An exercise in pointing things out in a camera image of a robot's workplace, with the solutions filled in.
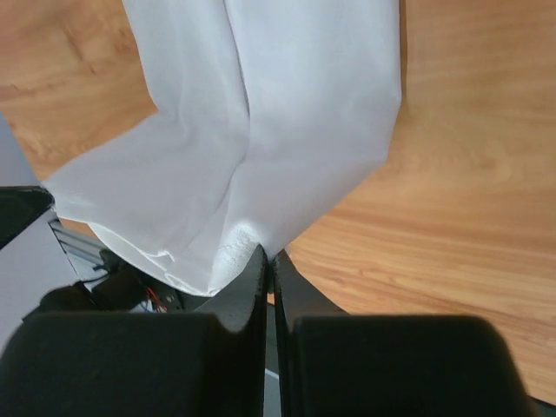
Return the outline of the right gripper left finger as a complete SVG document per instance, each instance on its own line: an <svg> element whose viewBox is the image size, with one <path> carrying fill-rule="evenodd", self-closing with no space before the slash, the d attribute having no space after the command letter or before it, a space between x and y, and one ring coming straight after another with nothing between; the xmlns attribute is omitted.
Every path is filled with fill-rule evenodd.
<svg viewBox="0 0 556 417"><path fill-rule="evenodd" d="M190 313L38 314L1 357L4 416L260 416L268 259Z"/></svg>

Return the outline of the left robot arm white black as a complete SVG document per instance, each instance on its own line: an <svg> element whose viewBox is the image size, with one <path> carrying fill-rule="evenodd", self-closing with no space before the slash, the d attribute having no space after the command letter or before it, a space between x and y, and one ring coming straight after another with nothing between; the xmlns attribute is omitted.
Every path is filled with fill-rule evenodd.
<svg viewBox="0 0 556 417"><path fill-rule="evenodd" d="M1 187L0 248L4 248L54 205L54 197L40 186Z"/></svg>

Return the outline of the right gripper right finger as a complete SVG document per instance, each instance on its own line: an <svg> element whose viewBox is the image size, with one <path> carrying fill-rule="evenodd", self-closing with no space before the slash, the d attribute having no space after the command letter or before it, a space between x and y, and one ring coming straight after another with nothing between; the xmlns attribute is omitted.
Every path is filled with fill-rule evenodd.
<svg viewBox="0 0 556 417"><path fill-rule="evenodd" d="M468 315L350 315L286 254L271 273L286 416L533 416L506 342Z"/></svg>

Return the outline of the white t-shirt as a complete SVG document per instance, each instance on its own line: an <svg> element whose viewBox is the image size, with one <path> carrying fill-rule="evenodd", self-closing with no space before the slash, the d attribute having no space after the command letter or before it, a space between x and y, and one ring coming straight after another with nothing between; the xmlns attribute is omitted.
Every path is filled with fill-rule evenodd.
<svg viewBox="0 0 556 417"><path fill-rule="evenodd" d="M128 1L154 115L45 183L125 261L211 296L387 160L395 1Z"/></svg>

